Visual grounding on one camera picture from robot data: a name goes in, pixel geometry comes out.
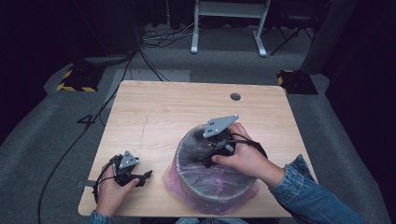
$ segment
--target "wire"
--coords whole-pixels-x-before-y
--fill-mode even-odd
[[[140,55],[142,55],[143,60],[145,61],[145,63],[148,65],[148,67],[151,69],[151,71],[154,72],[154,74],[157,76],[157,78],[160,81],[163,81],[163,79],[161,77],[163,77],[164,79],[166,79],[167,81],[170,81],[166,76],[164,76],[161,72],[159,72],[154,65],[149,61],[149,59],[147,58],[146,54],[143,53],[142,49],[139,50]]]
[[[129,66],[129,64],[132,61],[132,58],[134,57],[135,52],[132,53],[132,57],[130,57],[128,63],[125,66],[125,70],[123,73],[123,78],[125,77],[127,68]],[[73,148],[73,146],[78,142],[78,140],[89,130],[89,128],[91,127],[91,125],[94,124],[94,122],[96,121],[96,119],[100,116],[100,114],[102,113],[102,111],[106,108],[106,106],[108,105],[108,103],[110,102],[110,100],[114,97],[114,95],[116,94],[117,90],[119,89],[120,85],[114,90],[114,92],[111,94],[111,96],[109,97],[109,99],[102,105],[102,107],[100,108],[99,112],[95,115],[95,117],[93,118],[92,122],[87,124],[87,127],[84,129],[84,131],[78,136],[78,138],[72,143],[72,145],[66,150],[66,152],[62,155],[62,157],[58,160],[58,162],[56,163],[56,165],[54,166],[54,168],[52,169],[52,171],[49,174],[49,177],[47,178],[43,189],[41,190],[40,193],[40,197],[38,198],[38,204],[37,204],[37,223],[41,224],[41,203],[44,197],[44,192],[47,188],[47,185],[49,184],[50,180],[52,179],[53,174],[55,173],[55,171],[58,169],[59,165],[61,164],[62,160],[64,159],[64,157],[69,153],[69,151]]]

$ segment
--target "wrist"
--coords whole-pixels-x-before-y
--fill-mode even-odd
[[[106,207],[99,206],[99,205],[96,207],[95,211],[97,214],[100,214],[105,217],[113,217],[113,215],[114,215],[114,211],[112,209],[108,209]]]
[[[261,172],[258,178],[270,189],[276,187],[285,176],[285,170],[283,168],[273,164],[268,160],[266,160],[266,162],[263,164],[261,170],[263,172]]]

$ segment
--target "denim jacket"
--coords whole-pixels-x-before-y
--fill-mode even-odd
[[[279,204],[290,212],[298,223],[366,223],[355,211],[315,182],[303,155],[299,155],[291,164],[286,165],[285,171],[282,181],[270,191]],[[218,218],[215,222],[210,223],[246,224],[239,218],[231,218],[231,222],[224,222],[222,219],[224,218]],[[193,217],[183,217],[182,220],[183,223],[186,221],[198,223],[196,222],[198,219]],[[90,224],[112,223],[109,217],[92,211]]]

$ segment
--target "person's right hand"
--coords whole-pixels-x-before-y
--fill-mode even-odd
[[[238,133],[251,140],[245,128],[238,122],[229,126],[231,134]],[[235,140],[246,140],[237,134],[233,134]],[[268,161],[255,147],[244,143],[235,145],[235,153],[232,156],[216,155],[212,161],[224,166],[233,167],[244,175],[250,175],[261,179],[269,188],[274,188],[285,175],[284,169]]]

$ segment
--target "metal stand leg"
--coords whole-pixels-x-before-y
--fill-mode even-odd
[[[253,31],[254,39],[256,40],[257,48],[259,49],[259,53],[262,57],[267,56],[267,52],[265,51],[264,45],[262,44],[262,27],[264,26],[265,18],[267,17],[268,8],[270,6],[271,0],[266,0],[264,4],[264,9],[262,10],[262,17],[260,18],[259,30]]]
[[[199,0],[195,0],[194,10],[194,33],[192,34],[191,53],[198,51],[198,23],[199,23]]]

